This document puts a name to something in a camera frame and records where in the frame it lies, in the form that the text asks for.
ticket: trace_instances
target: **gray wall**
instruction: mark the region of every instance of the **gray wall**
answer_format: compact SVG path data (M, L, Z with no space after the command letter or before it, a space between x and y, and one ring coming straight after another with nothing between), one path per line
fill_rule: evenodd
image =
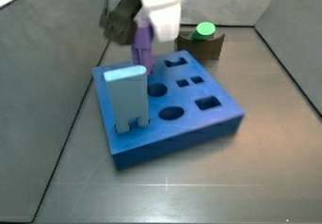
M256 25L272 0L185 0L184 24Z
M256 28L322 115L322 0L274 0Z
M0 221L33 221L107 40L103 0L0 9Z

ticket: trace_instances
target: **small square hole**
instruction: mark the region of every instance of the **small square hole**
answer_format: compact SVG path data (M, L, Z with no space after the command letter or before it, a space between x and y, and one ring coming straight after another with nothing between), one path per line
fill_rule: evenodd
M169 68L176 67L176 66L180 66L180 65L186 64L186 63L188 63L188 61L186 61L186 59L185 59L184 57L181 57L177 62L165 60L165 64L166 64L166 66L168 66Z
M192 80L196 84L201 84L202 82L205 82L201 76L192 77Z
M201 108L201 110L206 110L212 107L217 107L217 106L222 105L222 103L214 96L202 98L202 99L197 100L196 103L197 103L197 106Z
M189 82L185 79L178 80L177 84L178 84L180 87L189 86Z

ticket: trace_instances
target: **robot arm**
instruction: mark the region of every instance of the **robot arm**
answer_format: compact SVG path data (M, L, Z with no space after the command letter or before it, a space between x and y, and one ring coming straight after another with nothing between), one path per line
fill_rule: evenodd
M119 44L131 44L138 27L134 18L141 7L149 13L158 40L174 40L180 35L182 0L121 0L111 13L105 8L99 22L105 36Z
M160 41L174 40L180 35L182 0L141 0L154 25Z

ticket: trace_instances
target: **purple block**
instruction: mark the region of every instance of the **purple block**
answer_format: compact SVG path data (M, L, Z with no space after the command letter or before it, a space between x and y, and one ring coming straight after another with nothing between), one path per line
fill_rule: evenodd
M137 18L138 30L131 45L134 63L143 65L150 75L154 70L154 58L151 43L154 40L154 29L149 18Z

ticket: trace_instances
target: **metal floor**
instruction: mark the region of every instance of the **metal floor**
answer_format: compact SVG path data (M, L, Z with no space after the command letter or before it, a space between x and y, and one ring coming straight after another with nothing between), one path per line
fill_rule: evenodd
M321 119L256 30L220 33L204 65L246 110L238 133L115 171L93 84L35 222L322 221ZM111 43L102 64L129 59Z

